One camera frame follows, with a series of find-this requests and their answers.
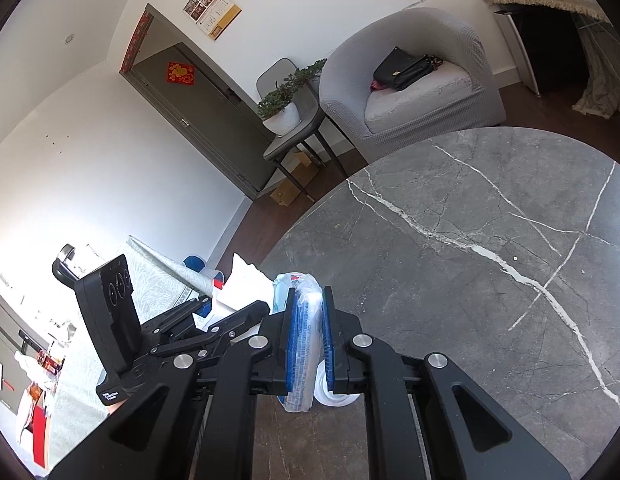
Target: chair leg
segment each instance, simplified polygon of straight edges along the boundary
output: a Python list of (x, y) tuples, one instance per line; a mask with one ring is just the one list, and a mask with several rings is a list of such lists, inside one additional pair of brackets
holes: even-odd
[(344, 132), (343, 130), (341, 130), (340, 126), (339, 126), (337, 123), (335, 123), (335, 122), (334, 122), (334, 120), (333, 120), (333, 119), (332, 119), (332, 118), (331, 118), (328, 114), (325, 114), (325, 116), (326, 116), (326, 117), (330, 120), (330, 123), (334, 124), (334, 127), (335, 127), (338, 131), (340, 131), (340, 132), (341, 132), (341, 135), (342, 135), (343, 137), (345, 137), (345, 139), (347, 140), (347, 142), (349, 142), (350, 144), (352, 144), (352, 146), (354, 146), (354, 143), (353, 143), (351, 140), (349, 140), (349, 137), (346, 135), (346, 132)]
[(343, 167), (343, 164), (341, 164), (341, 161), (338, 159), (337, 155), (334, 153), (334, 150), (328, 144), (328, 141), (325, 140), (325, 138), (319, 132), (316, 132), (314, 135), (316, 135), (316, 138), (319, 139), (319, 142), (325, 148), (325, 151), (328, 152), (328, 155), (330, 155), (330, 158), (337, 165), (337, 168), (339, 168), (339, 171), (343, 175), (343, 178), (349, 177), (349, 175), (346, 173), (346, 169)]
[(298, 190), (301, 191), (301, 193), (303, 193), (306, 197), (310, 199), (310, 202), (316, 202), (316, 200), (312, 198), (312, 195), (310, 195), (310, 193), (308, 193), (308, 191), (301, 185), (301, 183), (295, 179), (292, 173), (286, 170), (283, 164), (281, 164), (277, 159), (273, 160), (272, 162), (277, 168), (279, 168), (279, 170), (281, 170), (281, 173), (283, 173), (286, 177), (288, 177), (288, 179), (290, 179), (290, 182), (294, 184), (298, 188)]
[(321, 157), (319, 156), (319, 154), (317, 152), (315, 152), (312, 149), (312, 147), (307, 142), (305, 142), (304, 140), (301, 141), (301, 144), (304, 145), (305, 149), (310, 152), (310, 155), (312, 155), (316, 159), (315, 164), (317, 166), (321, 167), (321, 168), (325, 168), (325, 162), (323, 162), (321, 160)]

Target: green leaves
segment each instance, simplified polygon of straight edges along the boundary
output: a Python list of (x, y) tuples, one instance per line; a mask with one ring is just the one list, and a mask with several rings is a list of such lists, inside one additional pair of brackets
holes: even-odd
[(286, 77), (276, 90), (272, 90), (261, 99), (257, 109), (257, 114), (261, 120), (265, 121), (275, 116), (288, 106), (300, 88), (319, 76), (326, 61), (327, 59), (320, 59), (307, 68), (297, 68), (296, 72)]

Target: armchair cushion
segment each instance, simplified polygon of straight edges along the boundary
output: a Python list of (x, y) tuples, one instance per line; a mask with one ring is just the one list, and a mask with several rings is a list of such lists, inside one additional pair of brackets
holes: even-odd
[(388, 88), (372, 92), (365, 107), (365, 124), (379, 134), (410, 123), (472, 93), (472, 79), (461, 67), (444, 61), (405, 90)]

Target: gray chair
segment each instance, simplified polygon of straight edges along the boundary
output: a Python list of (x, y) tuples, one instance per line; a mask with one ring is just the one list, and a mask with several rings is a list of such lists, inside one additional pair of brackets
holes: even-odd
[[(402, 92), (372, 92), (373, 73), (395, 46), (444, 63)], [(494, 126), (506, 117), (476, 32), (428, 7), (391, 14), (341, 44), (323, 69), (319, 101), (368, 162), (418, 140)]]
[[(279, 59), (257, 79), (257, 91), (259, 92), (261, 98), (264, 98), (267, 94), (272, 92), (272, 90), (275, 90), (277, 88), (277, 84), (281, 84), (286, 77), (293, 74), (295, 71), (296, 65), (292, 63), (292, 61), (287, 58)], [(307, 143), (308, 137), (314, 135), (324, 147), (328, 155), (330, 155), (330, 158), (337, 165), (337, 168), (339, 168), (339, 171), (344, 178), (347, 178), (347, 173), (331, 146), (319, 132), (319, 127), (326, 118), (326, 115), (319, 106), (319, 101), (314, 93), (314, 90), (312, 90), (312, 88), (308, 85), (304, 86), (295, 94), (293, 102), (299, 110), (301, 122), (294, 130), (285, 136), (276, 137), (272, 141), (272, 144), (267, 147), (265, 153), (263, 153), (263, 158), (272, 161), (272, 163), (279, 168), (279, 170), (281, 170), (282, 173), (288, 177), (306, 197), (314, 202), (314, 198), (312, 198), (301, 183), (299, 183), (299, 181), (296, 180), (294, 176), (283, 166), (283, 158), (287, 155), (287, 152), (298, 144), (302, 144), (315, 159), (315, 163), (320, 167), (324, 167), (325, 164), (319, 155)], [(341, 133), (343, 133), (343, 131), (336, 123), (334, 123), (334, 121), (332, 121), (331, 118), (328, 117), (328, 119), (341, 131)]]

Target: cardboard box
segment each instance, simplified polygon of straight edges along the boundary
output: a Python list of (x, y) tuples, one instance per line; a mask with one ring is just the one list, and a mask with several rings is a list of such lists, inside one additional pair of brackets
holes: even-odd
[[(296, 158), (299, 160), (299, 164), (296, 165), (290, 173), (298, 180), (303, 187), (307, 186), (312, 179), (319, 173), (317, 168), (310, 157), (304, 152), (295, 153)], [(289, 179), (285, 179), (277, 186), (277, 188), (270, 195), (274, 201), (279, 205), (289, 206), (296, 197), (301, 194), (301, 191), (290, 182)]]

